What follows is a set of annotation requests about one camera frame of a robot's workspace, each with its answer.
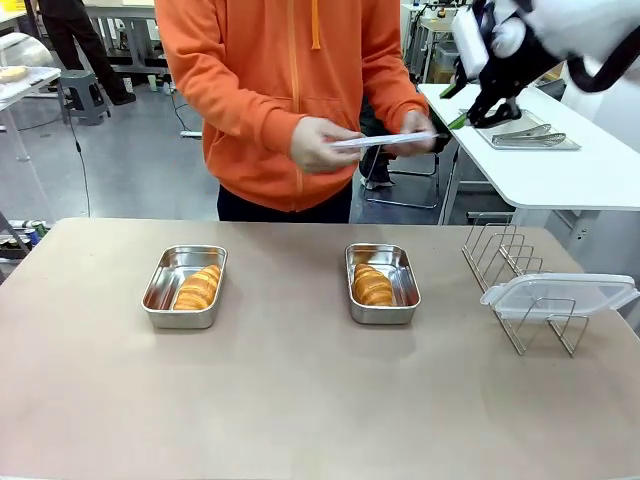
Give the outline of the person's left hand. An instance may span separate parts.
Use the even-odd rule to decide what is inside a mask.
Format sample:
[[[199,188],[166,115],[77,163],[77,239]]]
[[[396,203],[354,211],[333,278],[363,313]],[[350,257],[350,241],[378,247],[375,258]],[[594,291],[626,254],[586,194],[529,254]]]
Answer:
[[[411,110],[404,115],[398,134],[428,133],[429,138],[404,144],[387,145],[385,149],[395,156],[411,157],[429,153],[436,143],[436,129],[429,116],[420,110]]]

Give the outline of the person's right hand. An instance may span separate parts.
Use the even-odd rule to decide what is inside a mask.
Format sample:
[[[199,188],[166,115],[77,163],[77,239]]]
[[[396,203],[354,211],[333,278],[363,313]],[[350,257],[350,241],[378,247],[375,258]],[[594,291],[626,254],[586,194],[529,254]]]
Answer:
[[[305,174],[332,173],[357,164],[360,153],[354,149],[335,149],[331,144],[361,137],[360,132],[345,129],[330,120],[306,116],[293,131],[290,158]]]

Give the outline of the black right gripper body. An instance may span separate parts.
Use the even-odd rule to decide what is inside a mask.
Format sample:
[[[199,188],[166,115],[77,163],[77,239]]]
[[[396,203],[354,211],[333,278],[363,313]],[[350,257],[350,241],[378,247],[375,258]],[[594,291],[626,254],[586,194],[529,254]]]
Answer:
[[[483,102],[517,97],[531,82],[561,63],[530,27],[495,27],[488,44],[489,61],[480,74]]]

